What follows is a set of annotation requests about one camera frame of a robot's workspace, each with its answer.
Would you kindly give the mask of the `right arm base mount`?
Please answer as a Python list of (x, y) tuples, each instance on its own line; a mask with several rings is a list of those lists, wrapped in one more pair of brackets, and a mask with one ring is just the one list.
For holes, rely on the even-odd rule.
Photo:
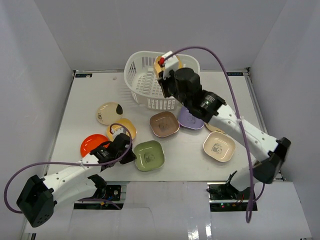
[(239, 170), (230, 174), (226, 181), (208, 182), (206, 192), (212, 213), (244, 212), (251, 194), (250, 173)]

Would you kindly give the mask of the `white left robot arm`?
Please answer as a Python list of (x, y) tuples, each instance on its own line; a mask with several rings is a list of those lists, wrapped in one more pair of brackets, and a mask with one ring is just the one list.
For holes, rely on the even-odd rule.
[(100, 173), (117, 162), (134, 161), (132, 140), (125, 133), (111, 142), (104, 142), (71, 165), (51, 175), (30, 177), (16, 204), (28, 223), (37, 228), (47, 222), (59, 206), (82, 199), (103, 199), (107, 196), (107, 182)]

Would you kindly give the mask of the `brown square panda plate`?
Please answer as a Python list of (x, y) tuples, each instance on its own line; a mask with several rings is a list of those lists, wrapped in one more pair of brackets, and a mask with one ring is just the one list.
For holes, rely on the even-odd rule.
[(162, 111), (149, 119), (149, 125), (153, 133), (159, 138), (165, 138), (175, 134), (180, 129), (176, 116), (170, 111)]

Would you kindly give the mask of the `green square panda plate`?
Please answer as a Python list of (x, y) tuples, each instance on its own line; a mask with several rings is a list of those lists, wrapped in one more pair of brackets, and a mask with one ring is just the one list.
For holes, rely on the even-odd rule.
[(165, 163), (165, 154), (156, 140), (139, 143), (134, 148), (135, 165), (141, 172), (150, 172), (161, 168)]

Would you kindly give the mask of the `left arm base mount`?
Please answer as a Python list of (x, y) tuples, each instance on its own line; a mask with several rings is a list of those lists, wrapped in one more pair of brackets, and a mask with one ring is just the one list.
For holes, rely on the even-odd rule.
[(122, 186), (119, 184), (107, 185), (104, 192), (90, 197), (86, 201), (96, 204), (100, 210), (121, 210), (124, 205), (122, 203)]

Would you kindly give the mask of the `yellow square panda plate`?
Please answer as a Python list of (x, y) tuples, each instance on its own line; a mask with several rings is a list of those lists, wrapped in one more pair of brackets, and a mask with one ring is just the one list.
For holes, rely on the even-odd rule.
[[(165, 65), (161, 66), (161, 65), (159, 64), (159, 61), (160, 61), (161, 59), (164, 59), (164, 58), (165, 58), (164, 56), (158, 56), (158, 57), (155, 59), (155, 61), (154, 61), (153, 70), (154, 70), (154, 74), (155, 74), (156, 79), (160, 79), (160, 78), (161, 78), (161, 77), (160, 77), (160, 73), (165, 70)], [(176, 71), (176, 70), (182, 68), (183, 65), (182, 65), (182, 62), (181, 62), (180, 57), (177, 56), (177, 55), (174, 55), (173, 58), (174, 58), (175, 60), (177, 60), (177, 62), (178, 62), (177, 66), (174, 66), (174, 67), (173, 67), (173, 70)]]

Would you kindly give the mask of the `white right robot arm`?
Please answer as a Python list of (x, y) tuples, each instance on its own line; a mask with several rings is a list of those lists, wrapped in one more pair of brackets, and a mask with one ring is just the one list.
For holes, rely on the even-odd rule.
[(239, 118), (223, 98), (202, 88), (200, 76), (189, 67), (160, 72), (158, 83), (164, 97), (174, 97), (190, 114), (227, 133), (255, 158), (228, 178), (222, 190), (229, 198), (238, 199), (257, 182), (273, 183), (286, 161), (291, 146), (288, 138), (275, 138)]

